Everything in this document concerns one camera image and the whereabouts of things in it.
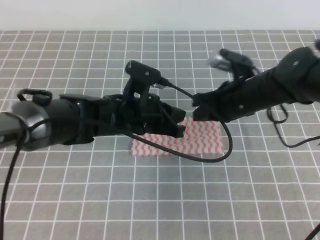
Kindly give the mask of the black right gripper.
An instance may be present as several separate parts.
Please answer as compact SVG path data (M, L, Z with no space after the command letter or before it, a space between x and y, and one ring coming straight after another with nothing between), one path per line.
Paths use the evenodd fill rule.
M192 118L198 122L229 123L251 116L258 111L258 82L255 77L226 81L215 91L194 94L192 106L197 107Z

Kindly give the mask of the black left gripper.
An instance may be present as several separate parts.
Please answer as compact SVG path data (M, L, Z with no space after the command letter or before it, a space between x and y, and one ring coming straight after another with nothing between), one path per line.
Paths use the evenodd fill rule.
M119 135L127 131L137 135L158 134L182 138L186 127L179 125L185 117L183 109L171 106L150 94L146 105L140 105L140 99L133 97L125 100L121 94L105 95L103 104L99 107L96 136ZM164 111L174 121L165 121Z

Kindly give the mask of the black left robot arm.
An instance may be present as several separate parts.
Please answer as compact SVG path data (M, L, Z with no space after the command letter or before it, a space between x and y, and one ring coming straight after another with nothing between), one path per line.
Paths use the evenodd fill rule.
M24 151L53 145L81 145L95 137L157 134L180 138L186 112L152 93L144 98L121 94L95 97L22 89L11 111L0 114L0 146L23 139Z

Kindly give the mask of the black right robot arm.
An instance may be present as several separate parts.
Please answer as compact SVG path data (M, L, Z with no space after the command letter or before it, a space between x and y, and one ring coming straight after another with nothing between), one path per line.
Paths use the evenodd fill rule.
M233 80L194 95L194 121L229 123L280 104L308 105L320 100L320 59L310 47L290 51L263 72L248 56L225 48L209 64L231 73Z

